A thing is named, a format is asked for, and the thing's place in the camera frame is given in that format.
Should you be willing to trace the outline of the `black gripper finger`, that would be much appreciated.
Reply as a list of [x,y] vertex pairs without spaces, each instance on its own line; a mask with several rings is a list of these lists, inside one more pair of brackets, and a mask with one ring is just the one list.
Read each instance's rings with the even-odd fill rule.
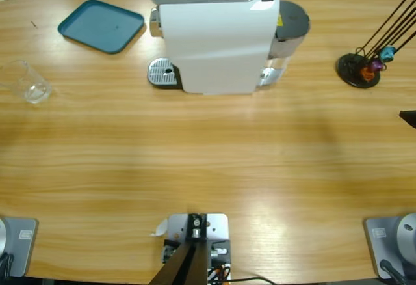
[[416,126],[416,110],[400,111],[399,117],[411,126]]

